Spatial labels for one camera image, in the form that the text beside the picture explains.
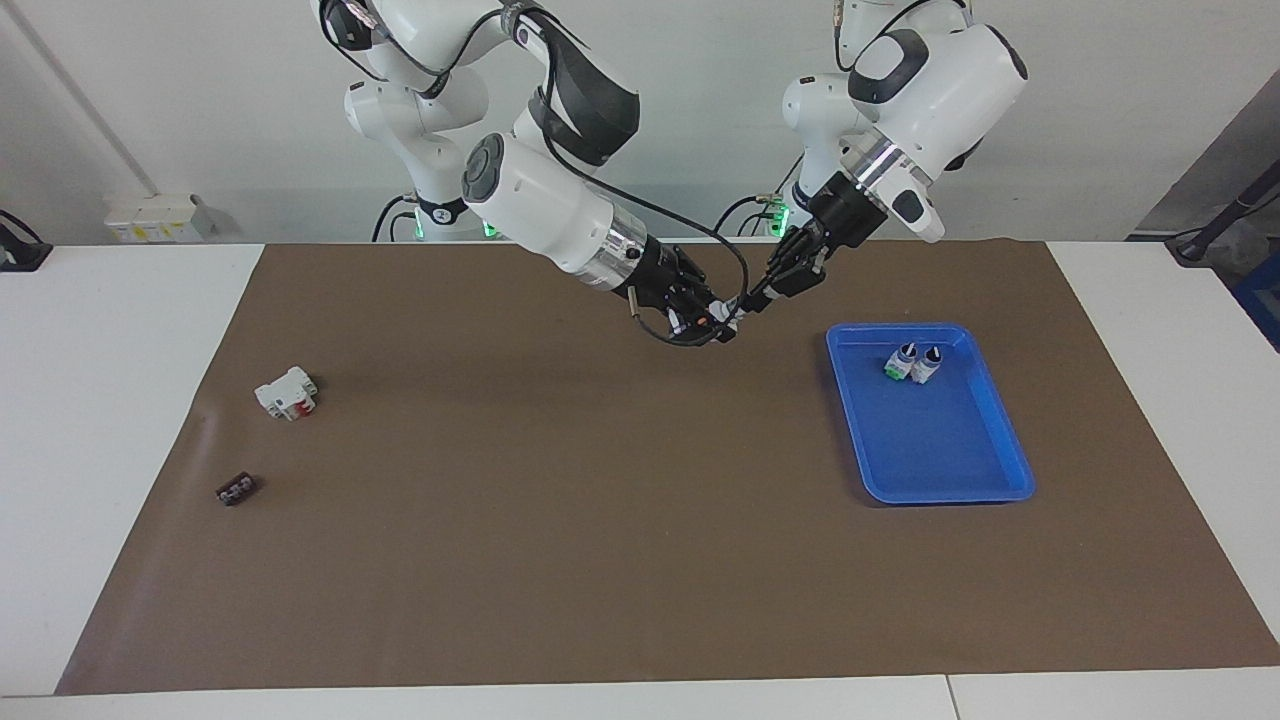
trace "wall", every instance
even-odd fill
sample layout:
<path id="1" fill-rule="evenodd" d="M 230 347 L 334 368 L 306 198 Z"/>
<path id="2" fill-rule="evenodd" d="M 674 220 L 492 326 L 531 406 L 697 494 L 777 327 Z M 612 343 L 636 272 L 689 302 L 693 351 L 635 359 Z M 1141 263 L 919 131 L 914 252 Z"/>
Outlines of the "wall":
<path id="1" fill-rule="evenodd" d="M 1157 232 L 1198 227 L 1276 160 L 1280 160 L 1280 73 L 1271 76 L 1257 97 L 1226 126 L 1139 227 Z M 1268 234 L 1280 236 L 1280 202 L 1249 222 Z"/>
<path id="2" fill-rule="evenodd" d="M 307 0 L 10 3 L 160 190 L 201 195 L 229 240 L 364 240 L 407 184 L 347 127 L 342 95 L 357 74 L 325 46 Z M 799 152 L 781 94 L 831 68 L 828 1 L 552 5 L 644 97 L 643 132 L 607 179 L 704 220 L 777 184 Z M 978 0 L 977 12 L 1018 45 L 1033 82 L 970 167 L 936 187 L 952 237 L 1124 238 L 1280 67 L 1274 0 Z M 540 74 L 512 46 L 476 67 L 494 102 L 483 127 L 457 133 L 463 146 L 509 127 Z M 5 172 L 26 186 L 6 181 L 0 202 L 47 215 L 68 187 L 120 191 L 50 159 L 67 145 L 52 129 L 65 118 L 40 114 L 44 88 L 12 77 L 5 88 L 32 115 L 0 117 Z M 29 200 L 36 191 L 46 200 Z M 59 240 L 100 238 L 99 204 L 73 214 L 50 220 Z"/>

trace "dark cylindrical object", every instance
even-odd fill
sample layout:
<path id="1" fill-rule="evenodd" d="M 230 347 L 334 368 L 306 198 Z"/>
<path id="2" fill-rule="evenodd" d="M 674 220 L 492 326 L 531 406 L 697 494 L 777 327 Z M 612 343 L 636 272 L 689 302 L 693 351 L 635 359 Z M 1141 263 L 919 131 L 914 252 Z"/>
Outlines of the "dark cylindrical object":
<path id="1" fill-rule="evenodd" d="M 1230 228 L 1252 210 L 1262 199 L 1271 191 L 1271 188 L 1280 186 L 1280 160 L 1276 160 L 1274 165 L 1267 168 L 1267 172 L 1253 181 L 1253 184 L 1248 187 L 1234 202 L 1226 206 L 1225 210 L 1219 213 L 1216 218 L 1210 220 L 1204 229 L 1199 232 L 1192 240 L 1178 246 L 1175 252 L 1178 256 L 1188 263 L 1199 263 L 1204 259 L 1204 254 L 1208 252 L 1213 241 L 1222 236 Z"/>

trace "green light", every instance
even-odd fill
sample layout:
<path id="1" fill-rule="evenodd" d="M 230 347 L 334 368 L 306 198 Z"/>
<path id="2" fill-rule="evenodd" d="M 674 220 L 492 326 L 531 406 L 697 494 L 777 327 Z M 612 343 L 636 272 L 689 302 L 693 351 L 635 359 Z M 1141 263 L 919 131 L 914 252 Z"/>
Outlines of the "green light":
<path id="1" fill-rule="evenodd" d="M 773 213 L 773 222 L 769 224 L 769 231 L 773 232 L 774 237 L 782 237 L 787 234 L 788 224 L 791 224 L 791 208 L 786 202 L 781 202 Z"/>

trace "black base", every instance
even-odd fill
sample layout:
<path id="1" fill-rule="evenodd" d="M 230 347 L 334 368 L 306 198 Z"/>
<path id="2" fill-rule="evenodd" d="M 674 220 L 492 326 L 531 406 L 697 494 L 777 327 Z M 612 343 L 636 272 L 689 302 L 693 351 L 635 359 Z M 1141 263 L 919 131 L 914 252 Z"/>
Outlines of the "black base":
<path id="1" fill-rule="evenodd" d="M 26 263 L 0 263 L 0 273 L 35 273 L 54 251 L 52 245 L 32 245 Z"/>

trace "blue box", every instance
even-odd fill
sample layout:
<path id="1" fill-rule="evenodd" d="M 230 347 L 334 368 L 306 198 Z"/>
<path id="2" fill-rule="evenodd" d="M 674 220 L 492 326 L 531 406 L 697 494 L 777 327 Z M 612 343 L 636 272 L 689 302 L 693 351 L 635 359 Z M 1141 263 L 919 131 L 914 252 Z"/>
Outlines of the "blue box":
<path id="1" fill-rule="evenodd" d="M 893 380 L 902 345 L 942 350 L 927 384 Z M 891 505 L 1016 502 L 1036 479 L 969 331 L 952 324 L 845 324 L 827 347 L 863 484 Z"/>

